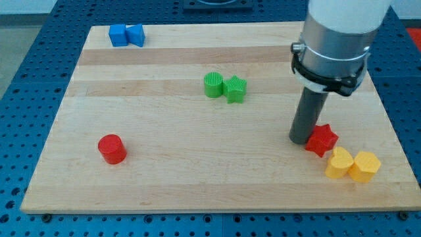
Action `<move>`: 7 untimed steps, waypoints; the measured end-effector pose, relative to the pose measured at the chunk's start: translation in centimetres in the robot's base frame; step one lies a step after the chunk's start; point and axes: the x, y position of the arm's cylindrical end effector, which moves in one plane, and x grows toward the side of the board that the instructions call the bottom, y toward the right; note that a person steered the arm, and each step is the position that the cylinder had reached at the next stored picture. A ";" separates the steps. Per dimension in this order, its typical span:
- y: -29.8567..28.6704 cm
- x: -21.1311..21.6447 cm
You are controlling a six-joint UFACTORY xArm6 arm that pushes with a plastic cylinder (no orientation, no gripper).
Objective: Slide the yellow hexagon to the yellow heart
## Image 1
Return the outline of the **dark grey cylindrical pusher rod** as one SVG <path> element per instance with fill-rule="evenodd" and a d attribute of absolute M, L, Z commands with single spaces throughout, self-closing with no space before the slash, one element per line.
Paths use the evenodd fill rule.
<path fill-rule="evenodd" d="M 289 131 L 289 139 L 293 143 L 306 144 L 308 142 L 327 97 L 328 93 L 318 93 L 303 88 Z"/>

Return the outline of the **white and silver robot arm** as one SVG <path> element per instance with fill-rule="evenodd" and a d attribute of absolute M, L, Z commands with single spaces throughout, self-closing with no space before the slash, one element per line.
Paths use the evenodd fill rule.
<path fill-rule="evenodd" d="M 350 96 L 364 80 L 370 46 L 391 0 L 310 0 L 291 69 L 303 91 L 289 138 L 309 140 L 329 93 Z"/>

